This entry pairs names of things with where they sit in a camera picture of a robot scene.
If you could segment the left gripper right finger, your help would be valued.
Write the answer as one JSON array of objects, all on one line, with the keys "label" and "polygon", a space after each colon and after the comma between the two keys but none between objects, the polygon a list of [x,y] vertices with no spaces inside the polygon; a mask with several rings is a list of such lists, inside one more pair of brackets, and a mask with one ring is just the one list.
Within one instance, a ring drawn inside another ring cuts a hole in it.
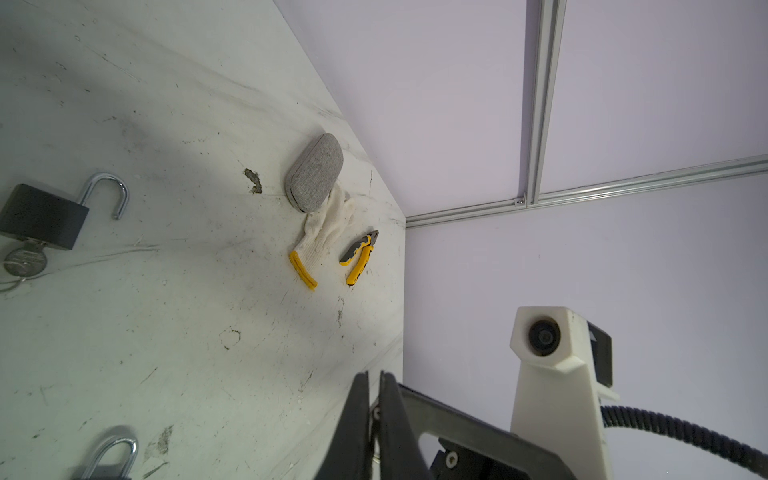
[{"label": "left gripper right finger", "polygon": [[380,478],[431,479],[405,410],[399,384],[392,373],[379,380]]}]

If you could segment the black padlock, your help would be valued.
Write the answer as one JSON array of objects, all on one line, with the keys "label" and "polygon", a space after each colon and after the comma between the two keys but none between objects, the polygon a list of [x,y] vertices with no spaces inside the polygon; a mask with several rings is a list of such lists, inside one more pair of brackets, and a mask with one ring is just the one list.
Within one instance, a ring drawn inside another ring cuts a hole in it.
[{"label": "black padlock", "polygon": [[129,480],[138,454],[139,441],[136,437],[110,436],[85,455],[71,479]]},{"label": "black padlock", "polygon": [[119,199],[112,213],[120,220],[130,200],[124,181],[108,172],[93,174],[77,200],[55,195],[28,184],[18,184],[1,210],[1,234],[19,241],[34,241],[60,250],[72,250],[90,209],[86,206],[98,183],[114,182]]}]

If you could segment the small silver key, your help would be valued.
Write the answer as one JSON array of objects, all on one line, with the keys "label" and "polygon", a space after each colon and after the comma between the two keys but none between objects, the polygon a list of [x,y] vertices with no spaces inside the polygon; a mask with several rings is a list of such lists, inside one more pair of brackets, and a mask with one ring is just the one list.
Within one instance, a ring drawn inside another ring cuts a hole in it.
[{"label": "small silver key", "polygon": [[48,259],[44,253],[46,244],[36,240],[28,240],[18,248],[10,251],[3,259],[3,269],[15,277],[16,280],[8,288],[3,288],[2,293],[8,293],[25,281],[41,274],[48,265]]}]

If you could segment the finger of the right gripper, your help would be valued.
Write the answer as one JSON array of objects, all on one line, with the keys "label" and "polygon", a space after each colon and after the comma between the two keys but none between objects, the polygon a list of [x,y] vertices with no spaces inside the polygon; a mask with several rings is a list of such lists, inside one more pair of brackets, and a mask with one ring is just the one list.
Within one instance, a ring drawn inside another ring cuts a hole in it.
[{"label": "finger of the right gripper", "polygon": [[448,440],[525,473],[529,479],[575,479],[556,454],[399,384],[414,435]]}]

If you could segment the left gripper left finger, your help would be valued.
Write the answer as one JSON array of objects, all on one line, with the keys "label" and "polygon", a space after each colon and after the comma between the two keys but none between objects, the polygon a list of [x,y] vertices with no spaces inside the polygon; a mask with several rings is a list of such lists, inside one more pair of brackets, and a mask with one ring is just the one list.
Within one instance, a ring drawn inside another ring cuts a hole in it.
[{"label": "left gripper left finger", "polygon": [[372,473],[373,447],[367,372],[355,375],[316,480],[364,480]]}]

